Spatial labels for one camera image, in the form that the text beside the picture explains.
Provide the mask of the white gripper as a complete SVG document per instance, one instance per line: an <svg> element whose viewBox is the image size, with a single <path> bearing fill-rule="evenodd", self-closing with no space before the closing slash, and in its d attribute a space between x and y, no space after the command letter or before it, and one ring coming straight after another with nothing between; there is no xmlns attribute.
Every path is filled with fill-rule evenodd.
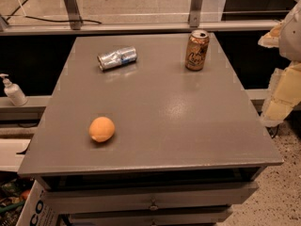
<svg viewBox="0 0 301 226"><path fill-rule="evenodd" d="M274 70L261 109L262 125L276 127L301 102L301 1L287 14L283 23L278 23L260 37L258 45L279 47L280 55L291 61L284 70Z"/></svg>

